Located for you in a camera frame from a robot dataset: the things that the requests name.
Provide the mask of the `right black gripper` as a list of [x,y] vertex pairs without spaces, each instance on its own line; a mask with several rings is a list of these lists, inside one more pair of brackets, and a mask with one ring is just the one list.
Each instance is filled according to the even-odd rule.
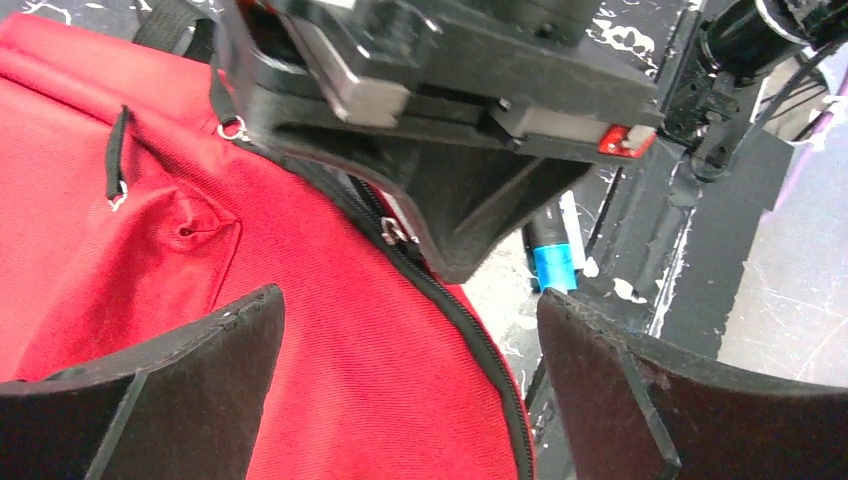
[[592,168],[575,161],[638,157],[662,123],[656,84],[589,37],[597,10],[227,1],[218,47],[267,156],[329,165],[389,194],[429,266],[464,283]]

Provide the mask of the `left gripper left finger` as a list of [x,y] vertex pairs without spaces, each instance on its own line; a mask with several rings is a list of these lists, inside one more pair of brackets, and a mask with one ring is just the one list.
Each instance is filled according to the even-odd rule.
[[266,285],[43,380],[1,386],[5,479],[242,479],[284,332]]

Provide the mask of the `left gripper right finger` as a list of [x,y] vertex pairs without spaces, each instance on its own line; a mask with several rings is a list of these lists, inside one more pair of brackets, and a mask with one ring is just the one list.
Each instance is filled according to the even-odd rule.
[[580,479],[843,479],[847,391],[727,365],[555,290],[543,360]]

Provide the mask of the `red student backpack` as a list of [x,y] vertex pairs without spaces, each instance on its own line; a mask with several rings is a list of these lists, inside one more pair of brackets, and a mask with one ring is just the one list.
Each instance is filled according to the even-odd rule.
[[532,479],[514,376],[345,177],[195,52],[1,23],[5,479]]

